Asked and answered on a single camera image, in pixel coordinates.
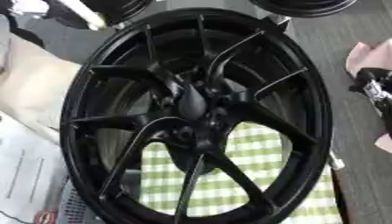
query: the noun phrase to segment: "paper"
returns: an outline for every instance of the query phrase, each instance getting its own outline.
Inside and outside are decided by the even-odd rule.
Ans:
[[[0,210],[21,221],[59,204],[67,171],[60,148],[0,112]],[[0,214],[1,224],[17,224]]]

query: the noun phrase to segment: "pink cloth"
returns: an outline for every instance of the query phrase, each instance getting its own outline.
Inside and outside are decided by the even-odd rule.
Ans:
[[[392,70],[392,38],[375,48],[358,43],[350,52],[346,61],[346,70],[355,78],[363,67],[376,67]],[[392,139],[388,134],[381,136],[375,145],[392,153]]]

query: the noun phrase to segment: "gray carpet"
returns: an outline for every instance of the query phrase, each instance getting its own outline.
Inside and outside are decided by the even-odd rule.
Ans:
[[[136,19],[193,6],[265,15],[248,1],[168,0],[154,3]],[[52,20],[27,21],[24,27],[37,33],[49,51],[80,63],[113,33],[110,29],[78,31]],[[392,155],[374,147],[374,140],[383,132],[382,123],[367,99],[347,91],[352,80],[344,70],[346,56],[356,42],[376,44],[392,37],[392,1],[362,0],[330,17],[294,19],[290,35],[309,53],[330,90],[336,129],[333,146],[346,162],[339,180],[351,222],[392,223]]]

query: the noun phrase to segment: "green checkered cloth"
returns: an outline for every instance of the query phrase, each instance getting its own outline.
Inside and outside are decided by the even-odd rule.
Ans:
[[[266,190],[284,167],[282,139],[265,126],[243,122],[230,133],[226,154],[259,187]],[[336,206],[331,169],[283,224],[342,223]],[[161,143],[148,145],[142,156],[140,202],[165,214],[174,214],[185,174],[172,162]],[[245,191],[225,172],[214,169],[199,177],[188,207],[193,217],[221,214],[247,203]]]

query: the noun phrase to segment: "black wheel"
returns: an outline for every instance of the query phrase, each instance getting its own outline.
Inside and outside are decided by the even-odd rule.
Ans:
[[[354,4],[357,0],[250,0],[266,11],[294,18],[323,17]]]
[[[225,156],[228,133],[240,122],[291,141],[286,166],[266,191]],[[269,20],[175,10],[124,29],[89,59],[69,89],[60,134],[76,189],[107,223],[264,224],[282,221],[314,187],[328,158],[332,115],[317,69]],[[123,174],[140,168],[143,148],[153,142],[166,144],[185,172],[175,215],[124,190]],[[211,167],[237,182],[249,203],[188,217],[195,182]]]

